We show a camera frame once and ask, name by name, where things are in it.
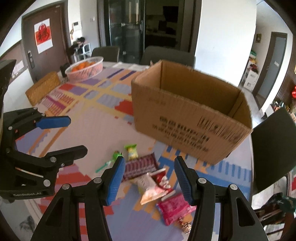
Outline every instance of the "blue gripper pad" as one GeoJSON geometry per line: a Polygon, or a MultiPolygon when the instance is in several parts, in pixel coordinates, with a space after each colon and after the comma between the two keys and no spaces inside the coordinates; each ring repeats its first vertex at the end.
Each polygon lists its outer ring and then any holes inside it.
{"type": "Polygon", "coordinates": [[[40,129],[51,129],[59,127],[67,127],[70,125],[71,119],[69,116],[52,116],[52,117],[43,117],[36,123],[36,127],[40,129]]]}

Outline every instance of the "red snack bag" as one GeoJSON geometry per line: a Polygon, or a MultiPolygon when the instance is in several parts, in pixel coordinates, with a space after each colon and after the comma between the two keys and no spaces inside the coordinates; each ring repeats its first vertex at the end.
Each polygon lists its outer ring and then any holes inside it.
{"type": "Polygon", "coordinates": [[[165,168],[159,169],[155,172],[150,173],[150,176],[153,178],[153,180],[156,182],[156,184],[166,190],[168,193],[167,195],[165,195],[164,197],[161,198],[161,201],[166,200],[167,198],[173,196],[176,191],[174,189],[172,189],[168,178],[166,176],[166,172],[165,172],[165,168]]]}
{"type": "Polygon", "coordinates": [[[147,172],[154,172],[158,169],[158,164],[154,153],[132,159],[126,162],[126,170],[124,171],[122,181],[139,177],[147,172]]]}
{"type": "Polygon", "coordinates": [[[182,193],[156,204],[166,226],[196,210],[185,201],[182,193]]]}

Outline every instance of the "candy wrapper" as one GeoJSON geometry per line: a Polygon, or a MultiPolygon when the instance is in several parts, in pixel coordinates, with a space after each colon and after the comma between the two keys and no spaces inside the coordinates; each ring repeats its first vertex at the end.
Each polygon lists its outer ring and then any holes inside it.
{"type": "Polygon", "coordinates": [[[162,188],[163,190],[166,190],[168,192],[167,195],[165,195],[161,198],[161,201],[166,200],[167,198],[173,196],[176,193],[176,191],[174,189],[172,189],[172,187],[168,181],[168,178],[167,178],[166,172],[165,172],[165,168],[159,169],[155,172],[151,172],[149,175],[152,177],[152,179],[156,182],[156,184],[160,188],[162,188]]]}
{"type": "Polygon", "coordinates": [[[126,169],[122,181],[139,177],[147,172],[154,172],[158,169],[158,164],[154,153],[133,159],[126,163],[126,169]]]}
{"type": "Polygon", "coordinates": [[[190,233],[192,227],[190,222],[184,222],[184,218],[179,218],[178,224],[180,225],[180,228],[182,229],[183,233],[190,233]]]}
{"type": "Polygon", "coordinates": [[[137,144],[132,144],[124,147],[128,151],[129,161],[139,157],[136,147],[137,147],[137,144]]]}
{"type": "Polygon", "coordinates": [[[166,226],[196,210],[196,206],[192,207],[185,201],[182,193],[159,202],[156,206],[161,212],[166,226]]]}
{"type": "Polygon", "coordinates": [[[166,190],[157,186],[148,173],[131,180],[131,182],[137,184],[140,193],[143,194],[140,201],[141,205],[161,198],[167,194],[166,190]]]}

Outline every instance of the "gray door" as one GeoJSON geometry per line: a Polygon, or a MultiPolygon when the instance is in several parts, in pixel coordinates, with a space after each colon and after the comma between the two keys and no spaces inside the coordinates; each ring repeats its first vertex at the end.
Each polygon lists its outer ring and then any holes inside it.
{"type": "Polygon", "coordinates": [[[286,50],[286,41],[287,40],[285,38],[276,37],[274,53],[272,55],[264,81],[258,91],[258,94],[265,99],[268,97],[278,76],[280,64],[284,58],[284,53],[286,50]]]}
{"type": "Polygon", "coordinates": [[[271,32],[266,59],[252,91],[259,108],[264,105],[272,87],[274,86],[285,55],[286,44],[286,33],[271,32]]]}

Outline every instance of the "white box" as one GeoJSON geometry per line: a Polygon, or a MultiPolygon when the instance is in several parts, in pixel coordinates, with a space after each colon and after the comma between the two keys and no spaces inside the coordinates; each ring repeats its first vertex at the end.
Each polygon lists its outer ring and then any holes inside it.
{"type": "Polygon", "coordinates": [[[250,70],[249,74],[246,78],[246,81],[244,83],[244,88],[246,88],[249,91],[252,91],[255,84],[256,84],[257,79],[258,79],[258,74],[256,72],[250,70]]]}

